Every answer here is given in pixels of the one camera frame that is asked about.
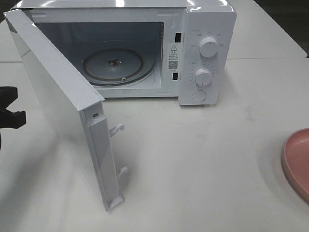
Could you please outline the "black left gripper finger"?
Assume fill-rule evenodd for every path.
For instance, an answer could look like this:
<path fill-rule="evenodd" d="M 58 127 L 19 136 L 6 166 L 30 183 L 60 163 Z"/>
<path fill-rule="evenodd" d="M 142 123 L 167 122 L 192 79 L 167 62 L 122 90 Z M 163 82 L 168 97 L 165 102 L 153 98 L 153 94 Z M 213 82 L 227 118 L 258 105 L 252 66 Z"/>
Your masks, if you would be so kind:
<path fill-rule="evenodd" d="M 6 109 L 12 102 L 18 98 L 17 87 L 0 87 L 0 109 Z"/>
<path fill-rule="evenodd" d="M 8 110 L 0 111 L 0 128 L 18 129 L 26 124 L 26 112 L 10 112 Z"/>

